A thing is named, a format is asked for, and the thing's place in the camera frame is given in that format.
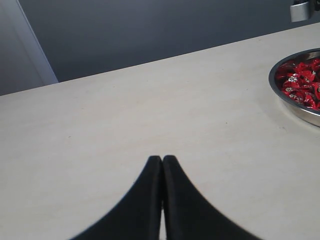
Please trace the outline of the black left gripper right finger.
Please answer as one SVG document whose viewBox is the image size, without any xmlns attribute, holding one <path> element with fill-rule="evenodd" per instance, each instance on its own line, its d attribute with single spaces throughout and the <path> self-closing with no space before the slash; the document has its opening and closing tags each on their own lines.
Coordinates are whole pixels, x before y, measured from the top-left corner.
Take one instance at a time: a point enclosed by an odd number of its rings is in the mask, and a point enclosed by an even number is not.
<svg viewBox="0 0 320 240">
<path fill-rule="evenodd" d="M 168 240 L 258 240 L 228 219 L 196 189 L 174 155 L 163 158 Z"/>
</svg>

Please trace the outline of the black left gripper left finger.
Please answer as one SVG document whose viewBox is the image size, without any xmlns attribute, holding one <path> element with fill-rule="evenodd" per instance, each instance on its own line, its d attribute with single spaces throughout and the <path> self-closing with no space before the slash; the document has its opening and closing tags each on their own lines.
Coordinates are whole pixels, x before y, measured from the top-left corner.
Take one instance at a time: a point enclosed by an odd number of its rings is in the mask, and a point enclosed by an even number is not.
<svg viewBox="0 0 320 240">
<path fill-rule="evenodd" d="M 150 156 L 124 197 L 74 240 L 158 240 L 163 200 L 163 162 Z"/>
</svg>

